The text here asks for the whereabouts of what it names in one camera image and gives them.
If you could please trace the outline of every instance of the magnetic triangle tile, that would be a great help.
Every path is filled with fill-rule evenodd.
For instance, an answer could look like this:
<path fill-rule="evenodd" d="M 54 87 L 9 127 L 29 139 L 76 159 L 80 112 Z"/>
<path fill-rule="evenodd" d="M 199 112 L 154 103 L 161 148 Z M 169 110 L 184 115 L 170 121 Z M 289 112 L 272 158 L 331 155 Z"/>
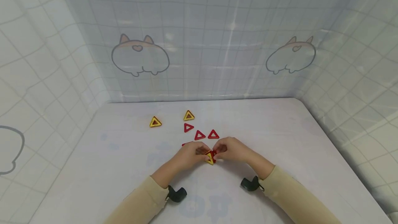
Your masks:
<path fill-rule="evenodd" d="M 197 130 L 195 135 L 195 140 L 199 140 L 202 138 L 206 138 L 206 136 L 203 133 L 201 133 L 199 130 Z"/>
<path fill-rule="evenodd" d="M 210 134 L 209 134 L 209 136 L 207 138 L 209 138 L 209 139 L 217 139 L 217 138 L 220 138 L 220 136 L 213 129 L 213 130 L 211 130 L 211 132 L 210 132 Z"/>
<path fill-rule="evenodd" d="M 216 163 L 216 160 L 214 159 L 214 152 L 213 151 L 209 151 L 205 155 L 207 155 L 210 158 L 210 160 L 206 160 L 206 162 L 208 162 L 211 165 Z"/>
<path fill-rule="evenodd" d="M 162 122 L 160 122 L 157 117 L 153 117 L 152 120 L 150 121 L 149 127 L 160 127 L 162 125 Z"/>
<path fill-rule="evenodd" d="M 194 128 L 193 125 L 184 123 L 184 132 L 189 132 L 190 130 L 192 130 Z"/>
<path fill-rule="evenodd" d="M 184 121 L 193 120 L 193 119 L 195 119 L 195 116 L 192 114 L 191 111 L 188 110 L 184 116 Z"/>

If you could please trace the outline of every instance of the red triangle frame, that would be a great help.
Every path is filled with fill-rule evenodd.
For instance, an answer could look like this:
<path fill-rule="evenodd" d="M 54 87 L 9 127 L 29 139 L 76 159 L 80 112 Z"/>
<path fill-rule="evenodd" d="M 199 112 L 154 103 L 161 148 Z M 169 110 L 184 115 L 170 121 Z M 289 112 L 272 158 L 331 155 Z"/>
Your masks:
<path fill-rule="evenodd" d="M 207 137 L 208 139 L 217 139 L 220 138 L 220 136 L 217 134 L 217 132 L 215 132 L 215 130 L 211 130 L 209 136 Z"/>
<path fill-rule="evenodd" d="M 189 132 L 190 130 L 192 130 L 194 128 L 193 125 L 184 123 L 184 132 Z"/>
<path fill-rule="evenodd" d="M 206 138 L 206 136 L 203 133 L 201 133 L 199 130 L 197 130 L 195 135 L 195 140 L 199 140 L 202 138 Z"/>

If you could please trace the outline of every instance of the beige sleeve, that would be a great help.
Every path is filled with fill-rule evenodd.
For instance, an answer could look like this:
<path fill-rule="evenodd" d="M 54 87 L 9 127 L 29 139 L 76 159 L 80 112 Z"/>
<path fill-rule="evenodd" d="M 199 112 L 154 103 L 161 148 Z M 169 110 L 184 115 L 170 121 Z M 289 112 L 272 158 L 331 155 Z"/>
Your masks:
<path fill-rule="evenodd" d="M 166 204 L 169 190 L 148 177 L 112 212 L 104 224 L 147 224 Z"/>
<path fill-rule="evenodd" d="M 295 224 L 341 223 L 309 190 L 280 167 L 260 180 L 264 194 L 282 208 Z"/>

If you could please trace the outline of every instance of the white table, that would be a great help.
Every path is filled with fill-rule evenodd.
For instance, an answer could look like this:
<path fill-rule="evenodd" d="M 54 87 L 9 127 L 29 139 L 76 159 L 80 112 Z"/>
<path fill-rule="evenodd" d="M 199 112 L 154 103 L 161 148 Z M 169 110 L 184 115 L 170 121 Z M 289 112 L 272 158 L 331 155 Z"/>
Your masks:
<path fill-rule="evenodd" d="M 190 110 L 194 129 L 183 132 Z M 161 127 L 149 128 L 153 116 Z M 192 141 L 196 130 L 240 139 L 284 168 L 342 223 L 391 223 L 304 105 L 296 99 L 107 104 L 97 111 L 31 224 L 101 223 L 142 180 Z M 202 139 L 209 147 L 217 140 Z M 245 164 L 203 162 L 180 174 L 181 203 L 152 223 L 292 223 L 260 190 L 240 187 Z"/>

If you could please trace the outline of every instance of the cartoon corgi drawing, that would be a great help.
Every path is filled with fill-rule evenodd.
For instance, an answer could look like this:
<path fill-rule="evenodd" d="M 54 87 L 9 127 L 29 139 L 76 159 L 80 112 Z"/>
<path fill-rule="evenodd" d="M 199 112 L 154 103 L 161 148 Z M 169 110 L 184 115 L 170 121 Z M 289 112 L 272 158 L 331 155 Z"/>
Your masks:
<path fill-rule="evenodd" d="M 25 138 L 22 132 L 5 125 L 0 125 L 0 175 L 11 173 L 16 167 L 16 160 L 21 155 Z"/>
<path fill-rule="evenodd" d="M 147 72 L 157 75 L 170 66 L 167 52 L 146 35 L 143 41 L 130 40 L 122 34 L 119 44 L 112 50 L 112 62 L 118 69 L 139 77 Z"/>
<path fill-rule="evenodd" d="M 292 74 L 311 65 L 316 55 L 315 46 L 311 43 L 313 38 L 311 36 L 307 41 L 296 41 L 296 36 L 292 37 L 268 57 L 265 62 L 267 70 L 274 75 L 284 69 Z"/>

